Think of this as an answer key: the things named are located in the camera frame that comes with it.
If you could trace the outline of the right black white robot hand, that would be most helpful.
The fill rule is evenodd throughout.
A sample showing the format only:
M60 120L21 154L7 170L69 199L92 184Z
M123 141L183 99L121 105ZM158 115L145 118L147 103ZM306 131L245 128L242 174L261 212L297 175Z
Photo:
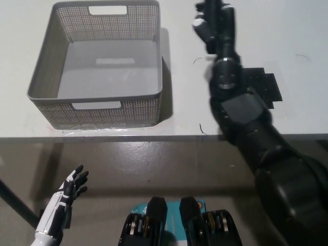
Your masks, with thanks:
M235 9L224 1L196 3L193 30L204 42L207 54L235 52Z

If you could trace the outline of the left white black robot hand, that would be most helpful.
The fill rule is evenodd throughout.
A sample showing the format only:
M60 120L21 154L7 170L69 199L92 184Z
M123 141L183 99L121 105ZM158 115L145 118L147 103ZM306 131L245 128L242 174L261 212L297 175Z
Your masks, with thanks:
M56 240L63 233L71 216L73 202L87 190L85 183L89 172L83 172L83 168L80 165L74 169L52 195L36 227L36 235L46 235Z

